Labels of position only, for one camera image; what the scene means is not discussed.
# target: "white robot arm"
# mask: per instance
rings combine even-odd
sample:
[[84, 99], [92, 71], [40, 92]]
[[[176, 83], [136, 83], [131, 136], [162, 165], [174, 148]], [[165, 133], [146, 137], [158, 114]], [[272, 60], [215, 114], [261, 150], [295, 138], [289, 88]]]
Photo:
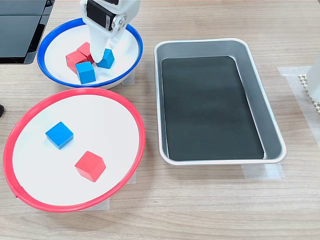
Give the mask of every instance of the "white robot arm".
[[140, 0], [81, 0], [83, 21], [90, 31], [90, 52], [99, 63], [108, 40], [117, 44], [127, 24], [138, 14]]

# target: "blue-rimmed bowl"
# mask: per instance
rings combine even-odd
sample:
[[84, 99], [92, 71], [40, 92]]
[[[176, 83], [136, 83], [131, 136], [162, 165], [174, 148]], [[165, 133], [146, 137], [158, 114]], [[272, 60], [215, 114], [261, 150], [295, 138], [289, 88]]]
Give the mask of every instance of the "blue-rimmed bowl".
[[82, 18], [68, 21], [51, 31], [39, 46], [37, 60], [42, 72], [53, 81], [73, 87], [102, 87], [110, 89], [124, 81], [137, 66], [143, 53], [142, 39], [131, 25], [127, 25], [120, 42], [112, 49], [115, 61], [111, 69], [93, 63], [96, 81], [81, 84], [78, 76], [68, 68], [66, 55], [90, 42], [88, 26]]

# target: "clear tape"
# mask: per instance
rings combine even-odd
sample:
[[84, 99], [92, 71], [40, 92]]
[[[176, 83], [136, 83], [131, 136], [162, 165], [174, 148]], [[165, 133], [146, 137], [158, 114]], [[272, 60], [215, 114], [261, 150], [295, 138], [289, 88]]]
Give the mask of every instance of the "clear tape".
[[307, 74], [311, 66], [278, 67], [279, 72], [288, 81], [290, 88], [298, 102], [310, 130], [320, 147], [320, 117], [310, 99], [299, 74]]
[[276, 164], [243, 164], [241, 165], [246, 179], [274, 179], [285, 177], [281, 163]]
[[135, 84], [135, 78], [136, 78], [136, 69], [133, 69], [129, 76], [122, 82], [123, 85], [133, 85]]
[[[126, 184], [136, 184], [137, 183], [137, 172], [134, 172], [132, 177]], [[90, 212], [90, 211], [106, 211], [110, 209], [110, 198], [86, 209], [82, 209], [79, 212]]]
[[102, 211], [102, 210], [109, 210], [110, 208], [110, 198], [94, 205], [92, 207], [88, 207], [86, 209], [82, 209], [79, 212], [89, 212], [89, 211]]

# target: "black mat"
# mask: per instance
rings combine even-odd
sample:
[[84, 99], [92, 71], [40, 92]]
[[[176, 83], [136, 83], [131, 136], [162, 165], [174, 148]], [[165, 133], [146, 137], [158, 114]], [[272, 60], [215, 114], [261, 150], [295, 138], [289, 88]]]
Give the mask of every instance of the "black mat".
[[231, 57], [165, 59], [161, 65], [170, 159], [263, 158], [245, 91]]

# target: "wooden table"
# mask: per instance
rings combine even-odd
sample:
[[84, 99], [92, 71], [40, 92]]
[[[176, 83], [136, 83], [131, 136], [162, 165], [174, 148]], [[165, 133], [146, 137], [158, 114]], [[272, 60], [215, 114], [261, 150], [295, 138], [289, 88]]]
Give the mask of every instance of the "wooden table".
[[[45, 34], [80, 17], [78, 1], [57, 0]], [[320, 56], [317, 0], [144, 0], [132, 25], [144, 42], [134, 85], [112, 90], [142, 115], [146, 146], [137, 183], [111, 197], [110, 210], [47, 213], [15, 198], [0, 171], [4, 240], [318, 240], [320, 150], [277, 67]], [[240, 165], [174, 167], [158, 154], [153, 50], [165, 40], [240, 38], [252, 51], [287, 146], [281, 180], [245, 179]], [[67, 90], [31, 65], [0, 66], [0, 155], [33, 105]]]

